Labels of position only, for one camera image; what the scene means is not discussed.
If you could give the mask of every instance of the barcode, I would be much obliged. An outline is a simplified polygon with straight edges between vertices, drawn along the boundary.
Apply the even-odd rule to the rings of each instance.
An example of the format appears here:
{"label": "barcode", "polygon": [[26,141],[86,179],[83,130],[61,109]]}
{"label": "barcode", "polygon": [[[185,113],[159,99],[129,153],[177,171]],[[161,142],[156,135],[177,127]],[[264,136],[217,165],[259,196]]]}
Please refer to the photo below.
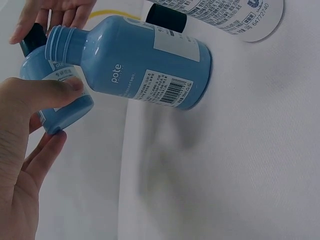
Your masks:
{"label": "barcode", "polygon": [[185,85],[185,81],[172,78],[169,87],[167,88],[163,97],[160,99],[160,102],[166,104],[173,104],[176,101],[178,101],[181,96],[181,90],[184,88]]}

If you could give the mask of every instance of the human hand holding bottle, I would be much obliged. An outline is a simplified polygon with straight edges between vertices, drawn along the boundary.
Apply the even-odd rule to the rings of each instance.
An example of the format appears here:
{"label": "human hand holding bottle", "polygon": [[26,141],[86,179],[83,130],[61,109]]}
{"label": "human hand holding bottle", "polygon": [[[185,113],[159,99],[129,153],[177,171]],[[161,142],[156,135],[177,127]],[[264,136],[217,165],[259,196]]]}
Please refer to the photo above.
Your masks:
{"label": "human hand holding bottle", "polygon": [[82,29],[97,0],[26,0],[9,43],[16,44],[39,23],[47,30],[49,10],[52,10],[49,31],[57,25]]}
{"label": "human hand holding bottle", "polygon": [[64,107],[83,92],[80,79],[22,80],[0,84],[0,239],[35,239],[39,190],[67,139],[44,134],[25,159],[29,134],[41,127],[42,109]]}

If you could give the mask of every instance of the blue plastic bottle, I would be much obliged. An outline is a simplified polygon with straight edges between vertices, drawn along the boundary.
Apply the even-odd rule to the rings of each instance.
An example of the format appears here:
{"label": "blue plastic bottle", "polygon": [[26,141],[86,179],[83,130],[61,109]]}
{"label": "blue plastic bottle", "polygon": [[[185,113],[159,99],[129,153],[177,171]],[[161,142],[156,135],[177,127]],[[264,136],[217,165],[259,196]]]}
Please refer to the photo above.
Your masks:
{"label": "blue plastic bottle", "polygon": [[[45,59],[47,37],[40,24],[35,23],[29,34],[20,43],[26,57],[20,77],[25,80],[58,80],[79,77],[73,65],[51,62]],[[94,106],[88,91],[71,104],[61,108],[44,109],[38,112],[40,121],[48,134],[55,134],[83,117]]]}
{"label": "blue plastic bottle", "polygon": [[203,43],[116,15],[91,31],[54,27],[45,58],[81,66],[96,92],[183,110],[200,100],[211,71],[211,55]]}

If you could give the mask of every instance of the threaded bottle opening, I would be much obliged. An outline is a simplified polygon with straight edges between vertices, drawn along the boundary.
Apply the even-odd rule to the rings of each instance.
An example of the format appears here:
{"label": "threaded bottle opening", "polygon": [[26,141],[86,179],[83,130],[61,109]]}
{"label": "threaded bottle opening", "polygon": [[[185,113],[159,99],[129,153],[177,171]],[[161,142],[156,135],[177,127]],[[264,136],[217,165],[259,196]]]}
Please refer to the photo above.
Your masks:
{"label": "threaded bottle opening", "polygon": [[45,46],[45,58],[53,62],[80,65],[86,38],[86,31],[55,26]]}

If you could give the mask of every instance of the fingernail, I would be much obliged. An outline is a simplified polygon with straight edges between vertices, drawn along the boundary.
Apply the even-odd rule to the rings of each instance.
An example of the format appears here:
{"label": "fingernail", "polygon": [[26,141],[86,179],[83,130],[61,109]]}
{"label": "fingernail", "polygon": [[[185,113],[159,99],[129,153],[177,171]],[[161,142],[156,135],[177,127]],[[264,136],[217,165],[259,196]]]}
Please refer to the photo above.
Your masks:
{"label": "fingernail", "polygon": [[9,39],[9,43],[10,44],[16,44],[17,43],[17,36],[19,35],[19,33],[22,31],[22,25],[21,24],[18,24],[16,27],[15,27],[15,30],[12,34],[12,36],[10,37]]}
{"label": "fingernail", "polygon": [[84,84],[79,78],[72,77],[64,81],[65,83],[69,84],[74,91],[79,91],[83,89]]}

